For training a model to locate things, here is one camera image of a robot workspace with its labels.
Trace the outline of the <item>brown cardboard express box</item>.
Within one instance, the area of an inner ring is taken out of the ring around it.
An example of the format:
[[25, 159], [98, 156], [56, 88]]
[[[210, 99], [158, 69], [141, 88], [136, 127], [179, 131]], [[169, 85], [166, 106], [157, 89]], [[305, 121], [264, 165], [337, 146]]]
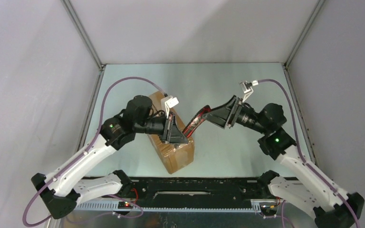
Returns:
[[[160, 101], [164, 98], [164, 95], [158, 91], [149, 97], [153, 102], [152, 108], [157, 112], [158, 109], [161, 109]], [[175, 114], [178, 128], [183, 130], [185, 127], [184, 122], [173, 108], [171, 112]], [[158, 135], [148, 135], [148, 138], [169, 174], [177, 172], [194, 161], [195, 145], [192, 137], [188, 138], [188, 144], [181, 144], [177, 148], [172, 144], [162, 143]]]

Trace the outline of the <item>red black utility knife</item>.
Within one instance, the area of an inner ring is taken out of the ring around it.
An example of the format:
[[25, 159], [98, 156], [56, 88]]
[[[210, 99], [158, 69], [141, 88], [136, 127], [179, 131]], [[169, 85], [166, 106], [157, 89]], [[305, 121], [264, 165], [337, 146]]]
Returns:
[[191, 137], [194, 131], [205, 121], [203, 117], [204, 114], [211, 111], [211, 107], [209, 105], [205, 105], [202, 109], [200, 109], [194, 117], [188, 122], [185, 126], [182, 133], [187, 137]]

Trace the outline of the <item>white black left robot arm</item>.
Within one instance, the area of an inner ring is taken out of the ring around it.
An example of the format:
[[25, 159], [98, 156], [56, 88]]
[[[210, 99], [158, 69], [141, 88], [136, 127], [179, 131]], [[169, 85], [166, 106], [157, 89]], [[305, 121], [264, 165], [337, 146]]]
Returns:
[[136, 134], [157, 135], [166, 144], [187, 144], [188, 139], [178, 128], [176, 116], [171, 112], [178, 103], [176, 97], [164, 97], [160, 110], [152, 113], [152, 100], [137, 95], [119, 114], [105, 120], [92, 141], [56, 171], [48, 175], [35, 174], [31, 181], [51, 217], [61, 219], [81, 203], [98, 197], [129, 196], [132, 181], [122, 170], [91, 180], [85, 180], [84, 176], [105, 158], [132, 142]]

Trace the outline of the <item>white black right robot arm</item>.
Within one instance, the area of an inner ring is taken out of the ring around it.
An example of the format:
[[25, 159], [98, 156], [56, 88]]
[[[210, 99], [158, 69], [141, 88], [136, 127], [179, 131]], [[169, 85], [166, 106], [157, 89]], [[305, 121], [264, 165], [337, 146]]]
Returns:
[[297, 142], [282, 128], [287, 120], [281, 105], [269, 103], [257, 113], [233, 96], [223, 105], [207, 108], [202, 117], [221, 128], [240, 124], [263, 134], [258, 139], [262, 152], [290, 169], [300, 181], [300, 185], [290, 184], [278, 173], [268, 171], [262, 174], [257, 186], [262, 198], [276, 196], [285, 200], [308, 214], [319, 228], [360, 225], [364, 198], [335, 184], [302, 154]]

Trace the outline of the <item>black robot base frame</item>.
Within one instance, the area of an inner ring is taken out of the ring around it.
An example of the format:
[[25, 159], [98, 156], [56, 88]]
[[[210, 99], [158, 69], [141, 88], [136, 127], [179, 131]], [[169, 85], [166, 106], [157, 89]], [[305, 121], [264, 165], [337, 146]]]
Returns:
[[257, 177], [131, 177], [132, 189], [122, 200], [109, 196], [92, 199], [77, 210], [138, 212], [259, 212], [271, 214], [293, 201], [275, 196]]

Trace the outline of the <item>aluminium right corner post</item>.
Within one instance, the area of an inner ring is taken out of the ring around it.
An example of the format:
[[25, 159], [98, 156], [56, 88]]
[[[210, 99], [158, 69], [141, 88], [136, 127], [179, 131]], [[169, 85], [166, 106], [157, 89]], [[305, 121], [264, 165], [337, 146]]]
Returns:
[[320, 11], [322, 10], [326, 0], [318, 0], [313, 7], [308, 19], [306, 20], [298, 38], [295, 41], [295, 44], [293, 45], [291, 51], [289, 52], [288, 57], [286, 58], [286, 61], [284, 62], [285, 69], [289, 69], [289, 66], [291, 65], [293, 59], [295, 58], [298, 50], [300, 49], [302, 43], [304, 42], [306, 36], [310, 32], [312, 26], [314, 25], [315, 20], [320, 14]]

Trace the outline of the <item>aluminium corner post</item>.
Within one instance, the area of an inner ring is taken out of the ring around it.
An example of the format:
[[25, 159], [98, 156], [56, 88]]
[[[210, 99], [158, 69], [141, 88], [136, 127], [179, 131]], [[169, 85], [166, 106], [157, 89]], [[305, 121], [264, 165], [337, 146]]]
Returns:
[[79, 34], [82, 42], [84, 43], [84, 45], [86, 46], [89, 54], [91, 55], [94, 63], [96, 64], [97, 68], [99, 69], [99, 71], [102, 71], [104, 68], [104, 64], [101, 61], [97, 50], [94, 47], [93, 42], [91, 41], [82, 20], [80, 19], [72, 1], [70, 0], [61, 0], [61, 3], [64, 6], [65, 11], [67, 12], [67, 14], [70, 17], [70, 20], [72, 21], [72, 23], [74, 24], [74, 27], [77, 31], [77, 33]]
[[289, 66], [291, 65], [293, 59], [295, 58], [298, 50], [300, 49], [302, 43], [304, 42], [306, 36], [310, 32], [312, 26], [314, 25], [315, 20], [320, 14], [320, 11], [322, 10], [326, 0], [318, 0], [313, 7], [308, 19], [306, 20], [298, 38], [295, 41], [295, 44], [293, 45], [291, 51], [289, 52], [288, 57], [286, 58], [286, 61], [284, 62], [285, 69], [289, 69]]

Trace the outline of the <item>aluminium left corner post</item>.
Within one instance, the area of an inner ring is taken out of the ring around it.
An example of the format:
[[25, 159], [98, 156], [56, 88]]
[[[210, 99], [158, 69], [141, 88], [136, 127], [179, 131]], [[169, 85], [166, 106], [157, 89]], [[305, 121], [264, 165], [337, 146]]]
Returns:
[[99, 71], [102, 71], [104, 68], [104, 64], [101, 61], [97, 50], [94, 47], [93, 42], [91, 41], [82, 20], [80, 19], [72, 1], [70, 0], [61, 0], [61, 3], [64, 6], [65, 11], [67, 12], [67, 14], [70, 17], [70, 20], [72, 21], [72, 23], [74, 24], [74, 27], [77, 31], [77, 33], [79, 34], [82, 42], [84, 43], [84, 45], [86, 46], [89, 54], [91, 55], [94, 63], [96, 64], [97, 68], [99, 69]]

